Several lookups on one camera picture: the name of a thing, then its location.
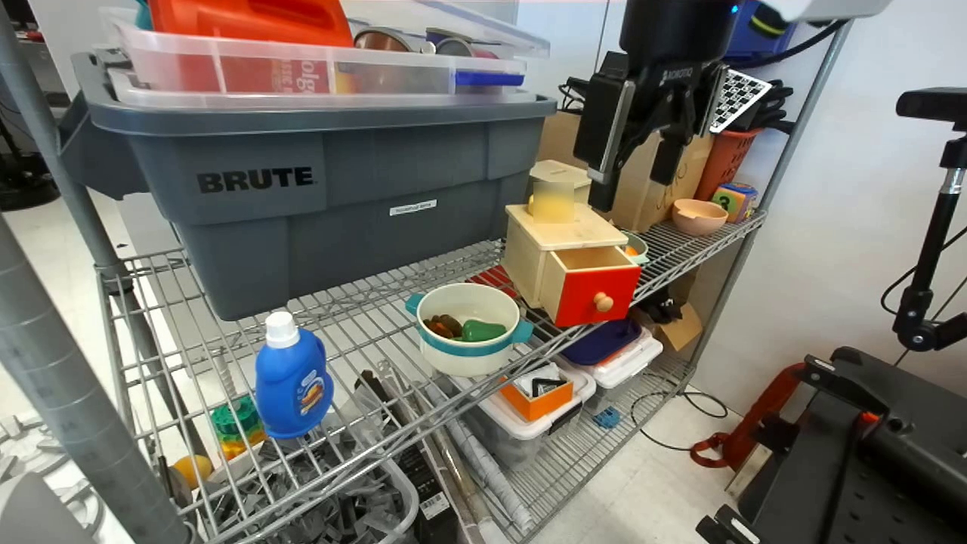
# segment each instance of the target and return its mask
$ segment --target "red object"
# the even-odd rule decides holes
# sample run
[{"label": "red object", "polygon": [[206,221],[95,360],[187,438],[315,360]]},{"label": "red object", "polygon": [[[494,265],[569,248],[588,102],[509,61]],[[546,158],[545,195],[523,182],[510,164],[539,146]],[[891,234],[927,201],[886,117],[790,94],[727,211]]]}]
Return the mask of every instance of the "red object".
[{"label": "red object", "polygon": [[355,45],[339,0],[150,0],[164,34]]},{"label": "red object", "polygon": [[715,434],[690,447],[691,463],[697,463],[705,468],[739,473],[760,443],[755,440],[760,423],[768,416],[779,416],[779,410],[793,400],[805,369],[806,369],[805,363],[787,367],[730,433],[715,433]]},{"label": "red object", "polygon": [[569,271],[556,327],[601,322],[629,318],[640,268]]},{"label": "red object", "polygon": [[506,271],[506,265],[494,265],[494,268],[485,268],[481,275],[470,279],[472,285],[490,285],[490,287],[498,287],[506,291],[510,299],[519,299],[510,275]]},{"label": "red object", "polygon": [[712,150],[705,164],[695,201],[712,201],[722,185],[727,185],[743,167],[760,131],[739,133],[739,131],[726,131],[712,136]]}]

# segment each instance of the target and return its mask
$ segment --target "wooden box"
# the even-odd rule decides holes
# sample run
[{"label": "wooden box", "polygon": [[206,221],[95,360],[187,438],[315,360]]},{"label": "wooden box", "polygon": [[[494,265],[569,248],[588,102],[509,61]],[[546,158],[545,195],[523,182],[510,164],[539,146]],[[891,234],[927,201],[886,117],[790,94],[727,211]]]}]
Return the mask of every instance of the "wooden box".
[{"label": "wooden box", "polygon": [[640,265],[619,248],[629,242],[588,205],[578,205],[564,224],[529,217],[509,205],[506,268],[533,307],[545,307],[556,327],[624,319],[629,315]]}]

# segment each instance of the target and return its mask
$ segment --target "metal rod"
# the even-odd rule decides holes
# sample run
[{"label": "metal rod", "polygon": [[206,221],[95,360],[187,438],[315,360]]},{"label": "metal rod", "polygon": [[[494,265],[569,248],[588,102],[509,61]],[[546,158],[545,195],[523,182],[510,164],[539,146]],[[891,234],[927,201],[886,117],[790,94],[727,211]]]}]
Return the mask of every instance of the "metal rod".
[{"label": "metal rod", "polygon": [[616,105],[614,105],[614,117],[610,117],[610,131],[607,131],[601,164],[598,164],[598,170],[592,170],[592,178],[601,182],[601,185],[607,185],[614,160],[616,160],[616,150],[624,148],[624,136],[627,136],[627,128],[629,128],[636,94],[637,94],[637,84],[629,78],[624,84],[624,94],[616,97]]},{"label": "metal rod", "polygon": [[0,360],[133,540],[187,540],[179,511],[6,221],[0,221]]},{"label": "metal rod", "polygon": [[[820,65],[820,70],[816,70],[816,78],[814,78],[814,84],[809,84],[809,94],[806,94],[806,99],[805,99],[805,110],[802,110],[802,115],[798,115],[798,124],[795,124],[795,131],[793,131],[793,136],[790,136],[790,142],[787,142],[787,148],[782,148],[782,155],[779,155],[779,160],[777,160],[775,174],[768,178],[768,187],[764,187],[764,195],[763,195],[760,210],[768,210],[772,201],[777,196],[777,187],[779,187],[779,182],[787,178],[787,170],[790,170],[790,164],[793,164],[793,158],[795,158],[795,150],[798,150],[798,142],[802,142],[805,133],[806,133],[806,121],[809,121],[814,112],[816,112],[816,102],[820,102],[821,92],[824,92],[829,75],[833,72],[833,65],[838,65],[843,45],[846,45],[850,31],[851,31],[851,22],[846,22],[846,23],[833,34],[830,45],[824,47],[821,65]],[[734,287],[734,280],[737,280],[737,275],[739,275],[739,265],[743,265],[748,257],[749,257],[753,242],[755,242],[755,234],[749,234],[749,240],[737,248],[734,262],[730,262],[730,268],[727,268],[727,279],[726,279],[726,285],[722,285],[722,291],[719,291],[719,295],[715,295],[715,305],[712,305],[711,318],[707,318],[707,331],[715,331],[715,322],[719,322],[719,318],[722,318],[722,312],[726,312],[726,305],[727,305],[730,287]],[[695,369],[697,369],[697,360],[701,360],[707,343],[711,343],[711,333],[697,340],[697,345],[695,345],[695,351],[691,351],[691,360],[690,360],[690,367],[685,367],[685,371],[683,371],[683,384],[690,384],[690,380],[695,379]]]},{"label": "metal rod", "polygon": [[[19,47],[19,40],[11,34],[11,22],[4,5],[0,5],[0,78],[6,82],[6,92],[14,102],[14,110],[21,112],[28,133],[35,142],[35,150],[42,155],[76,226],[83,230],[87,250],[95,253],[95,265],[96,265],[100,280],[125,279],[128,268],[111,248],[111,240],[95,210],[91,195],[83,185],[76,185],[74,174],[68,171],[68,167],[61,164],[61,155],[57,155],[61,136],[57,136],[55,115],[42,99],[42,92],[30,72],[30,65],[25,61],[25,55]],[[114,292],[111,287],[109,287],[109,292],[125,307],[125,319],[130,327],[137,351],[148,363],[153,360],[156,371],[150,369],[150,376],[164,376],[160,363],[156,363],[156,345],[153,345],[153,336],[148,331],[148,319],[144,319],[139,303],[133,295]],[[182,402],[179,389],[166,389],[166,384],[156,384],[156,394],[171,413],[184,413],[184,402]],[[204,438],[196,434],[193,425],[184,438],[193,453],[206,453]]]},{"label": "metal rod", "polygon": [[128,394],[128,379],[125,379],[125,363],[122,363],[117,331],[114,331],[114,319],[111,319],[111,299],[109,299],[102,280],[96,280],[96,292],[100,292],[100,318],[102,318],[102,333],[107,333],[111,379],[114,379],[114,387],[117,387],[117,410],[122,410],[125,425],[128,425],[130,433],[137,433],[133,408],[130,408],[130,394]]}]

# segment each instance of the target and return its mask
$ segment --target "white bottle cap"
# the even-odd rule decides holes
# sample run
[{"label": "white bottle cap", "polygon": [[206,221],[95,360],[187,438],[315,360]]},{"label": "white bottle cap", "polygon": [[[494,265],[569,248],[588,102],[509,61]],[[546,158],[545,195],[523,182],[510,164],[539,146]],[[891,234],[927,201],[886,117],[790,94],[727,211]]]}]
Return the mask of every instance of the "white bottle cap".
[{"label": "white bottle cap", "polygon": [[265,345],[273,351],[284,351],[284,347],[299,345],[299,327],[296,327],[296,318],[290,312],[273,312],[265,318]]}]

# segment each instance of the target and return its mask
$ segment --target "black cable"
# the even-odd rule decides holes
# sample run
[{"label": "black cable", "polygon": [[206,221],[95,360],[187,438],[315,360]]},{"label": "black cable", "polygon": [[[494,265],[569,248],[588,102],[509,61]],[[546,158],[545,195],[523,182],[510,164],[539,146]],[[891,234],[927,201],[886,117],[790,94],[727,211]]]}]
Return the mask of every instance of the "black cable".
[{"label": "black cable", "polygon": [[675,394],[675,389],[660,389],[660,394],[647,394],[647,397],[637,397],[636,402],[632,402],[632,423],[636,423],[636,428],[647,438],[647,440],[654,440],[656,447],[665,447],[665,450],[691,450],[691,443],[690,447],[679,447],[679,443],[668,443],[668,440],[661,440],[661,438],[656,438],[656,434],[651,434],[647,428],[645,428],[645,420],[637,420],[637,406],[640,402],[647,402],[647,400],[685,400],[697,413],[705,413],[705,416],[712,416],[712,420],[726,420],[727,416],[727,406],[719,400],[719,397],[712,397],[712,394],[690,394],[690,389],[683,389],[683,394]]},{"label": "black cable", "polygon": [[779,55],[775,55],[775,58],[737,65],[737,70],[753,70],[753,67],[779,65],[779,61],[787,61],[787,58],[795,58],[795,55],[802,55],[802,51],[809,51],[809,47],[816,47],[821,40],[833,37],[840,28],[846,28],[846,22],[833,22],[833,23],[829,23],[829,28],[821,28],[816,37],[809,37],[806,41],[802,41],[802,45],[795,45],[795,47],[787,47],[787,51],[779,51]]},{"label": "black cable", "polygon": [[943,299],[943,305],[934,312],[931,319],[937,319],[937,318],[958,299],[958,292],[962,292],[965,287],[967,287],[967,275],[962,279],[962,285],[956,287],[956,292],[949,292],[949,295]]},{"label": "black cable", "polygon": [[[943,242],[941,250],[953,248],[953,246],[962,242],[965,236],[967,236],[967,226],[958,230],[949,242]],[[886,315],[898,315],[896,307],[890,307],[890,295],[891,295],[913,271],[915,271],[915,265],[910,265],[896,285],[890,285],[890,287],[884,291],[880,307],[884,307]]]}]

